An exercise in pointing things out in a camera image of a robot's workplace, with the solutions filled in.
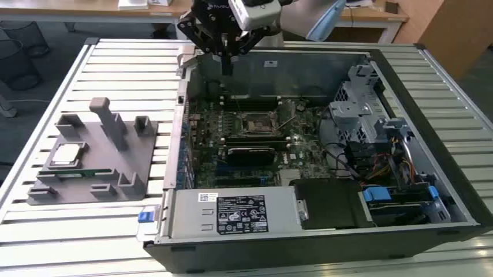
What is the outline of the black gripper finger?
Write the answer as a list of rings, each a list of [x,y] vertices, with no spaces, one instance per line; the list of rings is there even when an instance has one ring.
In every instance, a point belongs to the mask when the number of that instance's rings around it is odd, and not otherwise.
[[[220,63],[220,73],[227,75],[228,57],[224,55],[224,45],[220,38],[215,38],[207,29],[197,24],[197,19],[191,10],[180,17],[177,29],[201,52],[215,57],[215,60]]]
[[[269,27],[260,27],[244,35],[237,31],[227,34],[227,75],[232,75],[233,57],[247,54],[267,35],[269,35]]]

